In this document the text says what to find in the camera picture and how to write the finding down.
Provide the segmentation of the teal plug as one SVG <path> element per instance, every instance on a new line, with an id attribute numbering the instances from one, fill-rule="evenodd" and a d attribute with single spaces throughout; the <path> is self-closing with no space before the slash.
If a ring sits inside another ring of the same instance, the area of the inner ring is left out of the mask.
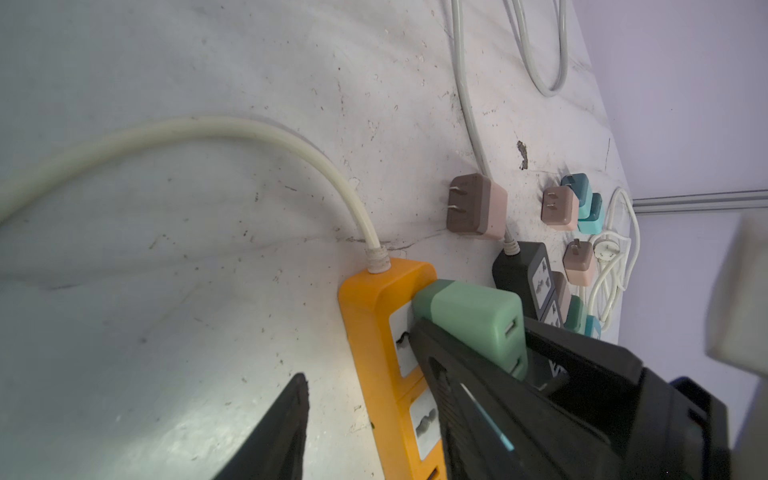
<path id="1" fill-rule="evenodd" d="M 570 187 L 578 199 L 578 218 L 587 219 L 591 213 L 593 189 L 588 176 L 585 173 L 574 173 L 564 176 L 560 181 L 561 186 Z"/>
<path id="2" fill-rule="evenodd" d="M 585 218 L 578 220 L 579 232 L 586 235 L 599 235 L 603 231 L 604 222 L 603 197 L 600 193 L 594 193 L 589 213 Z"/>

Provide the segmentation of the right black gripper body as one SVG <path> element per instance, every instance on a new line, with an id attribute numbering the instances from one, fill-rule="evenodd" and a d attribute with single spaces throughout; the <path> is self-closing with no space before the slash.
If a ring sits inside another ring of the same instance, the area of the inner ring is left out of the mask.
<path id="1" fill-rule="evenodd" d="M 621 479 L 729 479 L 727 408 L 688 377 L 645 368 L 611 416 Z"/>

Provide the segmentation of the pink plug black strip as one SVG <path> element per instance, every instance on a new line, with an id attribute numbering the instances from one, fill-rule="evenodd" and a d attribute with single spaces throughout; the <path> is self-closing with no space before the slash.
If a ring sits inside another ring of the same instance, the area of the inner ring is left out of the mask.
<path id="1" fill-rule="evenodd" d="M 544 190 L 541 221 L 558 231 L 575 231 L 578 226 L 579 199 L 569 186 L 554 186 Z"/>
<path id="2" fill-rule="evenodd" d="M 563 267 L 570 284 L 589 287 L 597 272 L 597 261 L 592 243 L 574 239 L 567 246 L 563 256 Z"/>

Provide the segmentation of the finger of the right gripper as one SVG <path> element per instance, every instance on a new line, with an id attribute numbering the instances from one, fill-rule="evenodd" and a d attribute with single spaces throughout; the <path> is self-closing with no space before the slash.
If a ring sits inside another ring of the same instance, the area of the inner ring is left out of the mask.
<path id="1" fill-rule="evenodd" d="M 643 364 L 629 350 L 537 320 L 524 320 L 525 381 L 570 413 L 596 420 L 638 392 Z"/>

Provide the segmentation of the green plug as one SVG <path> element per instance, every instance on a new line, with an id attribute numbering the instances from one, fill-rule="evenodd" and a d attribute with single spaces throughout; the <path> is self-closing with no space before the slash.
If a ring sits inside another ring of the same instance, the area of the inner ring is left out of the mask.
<path id="1" fill-rule="evenodd" d="M 509 291 L 439 279 L 415 294 L 414 316 L 439 326 L 517 380 L 528 370 L 520 297 Z"/>
<path id="2" fill-rule="evenodd" d="M 586 318 L 587 312 L 583 300 L 577 295 L 572 295 L 564 328 L 573 333 L 583 335 L 585 333 Z"/>

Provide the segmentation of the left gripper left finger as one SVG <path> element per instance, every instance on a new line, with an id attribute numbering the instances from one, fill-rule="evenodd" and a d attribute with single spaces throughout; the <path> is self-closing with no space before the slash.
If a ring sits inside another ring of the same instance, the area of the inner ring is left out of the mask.
<path id="1" fill-rule="evenodd" d="M 301 479 L 308 418 L 308 382 L 297 373 L 214 479 Z"/>

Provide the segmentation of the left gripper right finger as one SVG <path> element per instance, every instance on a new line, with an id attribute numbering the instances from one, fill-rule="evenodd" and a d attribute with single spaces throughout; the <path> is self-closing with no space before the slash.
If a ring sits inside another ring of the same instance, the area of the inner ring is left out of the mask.
<path id="1" fill-rule="evenodd" d="M 427 319 L 409 341 L 437 402 L 448 478 L 621 478 L 611 440 L 564 388 L 541 392 Z"/>

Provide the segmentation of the black power strip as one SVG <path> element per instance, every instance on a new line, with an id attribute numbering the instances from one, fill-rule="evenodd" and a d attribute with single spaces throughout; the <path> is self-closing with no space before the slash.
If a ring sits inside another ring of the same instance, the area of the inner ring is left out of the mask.
<path id="1" fill-rule="evenodd" d="M 561 327 L 562 314 L 545 244 L 520 242 L 519 248 L 516 255 L 501 251 L 495 259 L 492 276 L 496 288 L 517 294 L 526 318 Z"/>

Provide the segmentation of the blue power strip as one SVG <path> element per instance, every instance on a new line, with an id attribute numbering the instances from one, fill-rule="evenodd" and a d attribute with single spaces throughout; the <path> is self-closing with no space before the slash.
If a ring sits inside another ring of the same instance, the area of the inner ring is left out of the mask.
<path id="1" fill-rule="evenodd" d="M 593 315 L 588 315 L 584 325 L 584 335 L 594 339 L 600 339 L 602 335 L 602 324 Z"/>

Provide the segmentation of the orange power strip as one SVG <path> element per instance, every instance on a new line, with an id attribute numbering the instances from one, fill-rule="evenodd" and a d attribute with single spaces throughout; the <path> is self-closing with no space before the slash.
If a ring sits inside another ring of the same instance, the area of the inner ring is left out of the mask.
<path id="1" fill-rule="evenodd" d="M 345 280 L 338 300 L 384 477 L 445 479 L 435 399 L 411 349 L 414 295 L 437 280 L 429 263 L 394 259 Z"/>

